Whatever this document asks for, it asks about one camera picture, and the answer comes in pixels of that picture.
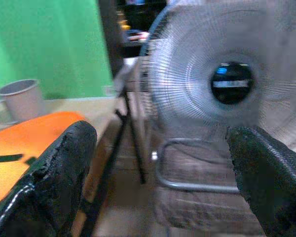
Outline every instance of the green backdrop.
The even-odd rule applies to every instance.
[[[105,96],[97,0],[0,0],[0,87],[38,79],[45,99]]]

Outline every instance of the electric fan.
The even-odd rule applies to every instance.
[[[296,0],[178,0],[141,50],[145,112],[166,138],[257,125],[296,148]]]

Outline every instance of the metal frame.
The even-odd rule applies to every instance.
[[[130,109],[130,105],[129,105],[129,98],[127,96],[126,90],[124,90],[121,93],[121,96],[125,100],[127,114],[122,115],[119,110],[115,111],[115,114],[120,118],[122,125],[121,125],[121,127],[118,131],[118,134],[116,136],[116,139],[114,141],[113,150],[111,152],[111,155],[110,155],[110,157],[104,167],[103,173],[101,175],[100,182],[99,182],[93,203],[89,203],[86,200],[84,200],[82,202],[83,203],[82,206],[85,207],[84,212],[87,215],[87,219],[84,222],[84,225],[83,225],[83,228],[82,228],[82,231],[80,234],[81,237],[92,236],[93,229],[94,229],[94,226],[95,226],[97,219],[99,217],[102,204],[104,203],[105,198],[107,196],[109,181],[110,181],[111,174],[112,174],[112,171],[113,171],[115,163],[116,163],[116,158],[117,158],[119,146],[121,144],[121,140],[122,140],[126,125],[129,120],[130,120],[131,134],[133,137],[133,142],[134,142],[134,147],[135,147],[137,166],[138,166],[139,175],[140,175],[140,183],[144,184],[146,182],[144,170],[142,167],[142,165],[143,165],[142,158],[141,158],[141,155],[139,152],[138,141],[137,141],[137,136],[136,136],[136,132],[135,132],[135,126],[134,126],[134,123],[132,120],[131,109]]]
[[[208,193],[222,193],[222,194],[240,194],[238,188],[235,186],[220,186],[209,184],[196,184],[196,183],[183,183],[173,182],[165,179],[161,174],[162,161],[164,160],[164,154],[167,147],[174,144],[182,144],[186,146],[193,146],[198,139],[188,138],[174,138],[165,142],[158,151],[158,159],[155,166],[155,174],[157,180],[161,185],[178,191],[190,191],[190,192],[208,192]]]

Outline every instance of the green curtain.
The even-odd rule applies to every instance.
[[[96,0],[0,0],[0,87],[20,79],[38,79],[45,99],[105,96]]]

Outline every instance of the orange object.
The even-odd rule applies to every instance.
[[[74,112],[60,112],[0,131],[0,156],[22,154],[16,161],[0,160],[0,200],[28,169],[26,162],[38,158],[67,127],[80,120],[85,118]]]

